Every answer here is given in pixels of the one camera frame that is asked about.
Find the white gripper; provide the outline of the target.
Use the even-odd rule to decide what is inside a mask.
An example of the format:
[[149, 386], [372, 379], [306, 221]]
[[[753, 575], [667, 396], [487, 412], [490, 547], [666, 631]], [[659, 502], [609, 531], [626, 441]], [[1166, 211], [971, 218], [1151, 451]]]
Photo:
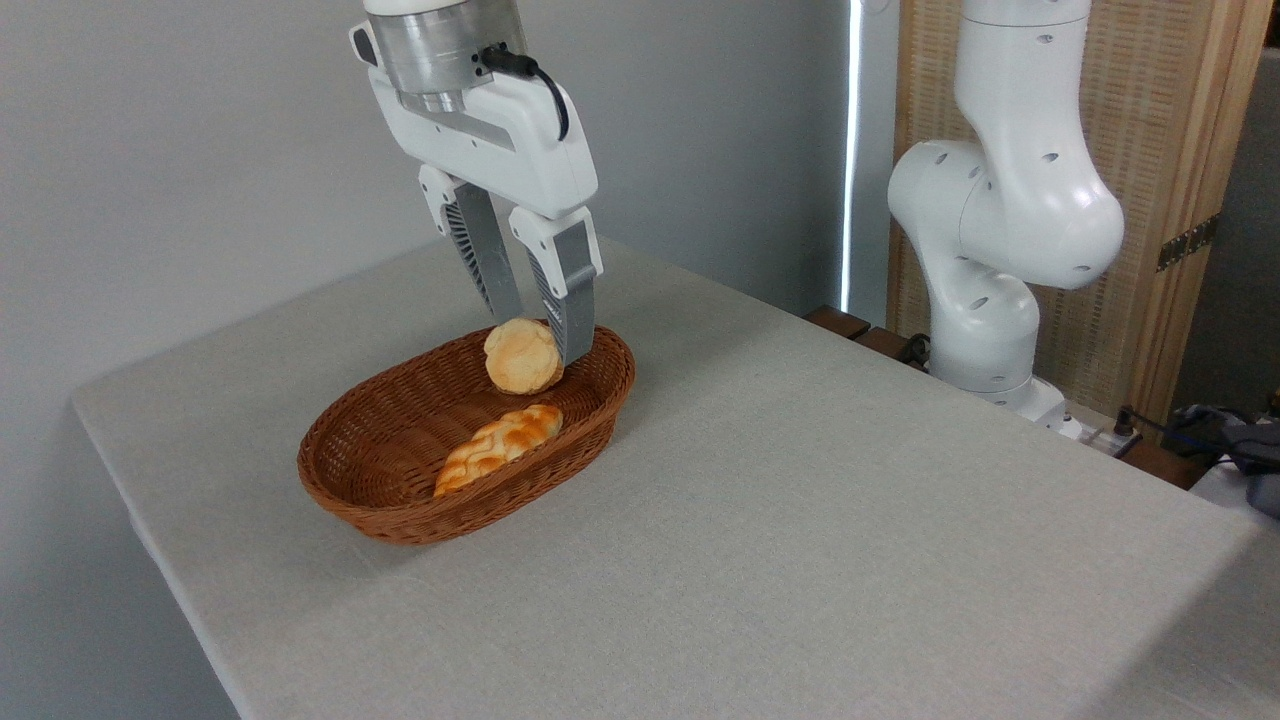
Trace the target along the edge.
[[518, 205], [511, 229], [562, 363], [589, 354], [603, 261], [581, 206], [596, 193], [596, 172], [572, 100], [524, 55], [520, 23], [365, 20], [349, 42], [396, 142], [424, 164], [431, 218], [495, 323], [524, 315], [524, 302], [489, 192]]

